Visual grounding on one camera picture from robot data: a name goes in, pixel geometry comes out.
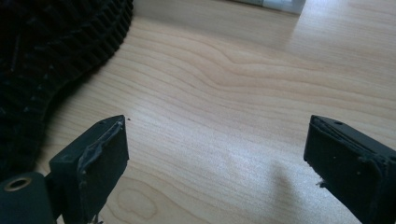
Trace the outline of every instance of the black plastic part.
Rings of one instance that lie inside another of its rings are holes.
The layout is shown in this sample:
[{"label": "black plastic part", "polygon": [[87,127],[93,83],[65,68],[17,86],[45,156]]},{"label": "black plastic part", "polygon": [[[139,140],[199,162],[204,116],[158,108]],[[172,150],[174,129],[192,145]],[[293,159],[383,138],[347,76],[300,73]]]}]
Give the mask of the black plastic part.
[{"label": "black plastic part", "polygon": [[396,220],[396,152],[334,119],[312,116],[304,160],[362,223]]},{"label": "black plastic part", "polygon": [[44,176],[26,173],[0,185],[0,223],[52,224]]},{"label": "black plastic part", "polygon": [[125,117],[116,116],[94,124],[50,162],[48,182],[53,192],[64,197],[52,199],[55,217],[62,213],[66,223],[88,223],[106,203],[111,190],[125,170],[128,145]]},{"label": "black plastic part", "polygon": [[0,0],[0,181],[35,166],[50,101],[105,62],[133,0]]}]

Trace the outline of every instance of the black rubber tread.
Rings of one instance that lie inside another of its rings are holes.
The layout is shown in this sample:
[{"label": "black rubber tread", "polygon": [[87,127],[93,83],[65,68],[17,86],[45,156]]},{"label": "black rubber tread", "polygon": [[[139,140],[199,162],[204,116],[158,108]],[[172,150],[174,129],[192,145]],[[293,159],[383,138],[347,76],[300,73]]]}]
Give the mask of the black rubber tread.
[{"label": "black rubber tread", "polygon": [[20,26],[0,51],[0,180],[34,168],[51,99],[109,59],[132,19],[133,0],[31,2],[0,0],[0,19]]}]

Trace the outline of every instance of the black rubber texture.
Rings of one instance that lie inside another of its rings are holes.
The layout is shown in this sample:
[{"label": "black rubber texture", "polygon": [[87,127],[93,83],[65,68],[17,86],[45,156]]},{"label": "black rubber texture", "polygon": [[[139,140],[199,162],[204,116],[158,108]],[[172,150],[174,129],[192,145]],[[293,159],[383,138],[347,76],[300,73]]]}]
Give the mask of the black rubber texture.
[{"label": "black rubber texture", "polygon": [[35,167],[51,99],[109,59],[133,0],[0,0],[0,181]]}]

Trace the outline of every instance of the wood grain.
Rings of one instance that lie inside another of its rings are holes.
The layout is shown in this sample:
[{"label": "wood grain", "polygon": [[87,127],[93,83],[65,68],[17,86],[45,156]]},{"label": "wood grain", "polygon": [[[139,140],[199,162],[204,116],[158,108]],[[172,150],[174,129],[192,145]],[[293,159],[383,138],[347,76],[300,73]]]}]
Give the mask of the wood grain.
[{"label": "wood grain", "polygon": [[39,171],[123,114],[131,159],[105,223],[359,223],[316,185],[304,141],[318,114],[396,148],[396,2],[134,5],[120,50],[53,114]]}]

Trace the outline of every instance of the wooden table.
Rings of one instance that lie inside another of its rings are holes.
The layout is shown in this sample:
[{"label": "wooden table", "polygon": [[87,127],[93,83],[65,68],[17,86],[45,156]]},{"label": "wooden table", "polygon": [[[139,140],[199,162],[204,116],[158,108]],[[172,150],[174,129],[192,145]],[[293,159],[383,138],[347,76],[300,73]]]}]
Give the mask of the wooden table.
[{"label": "wooden table", "polygon": [[115,56],[53,113],[38,170],[123,114],[105,223],[359,223],[303,160],[312,114],[396,148],[396,2],[135,0]]}]

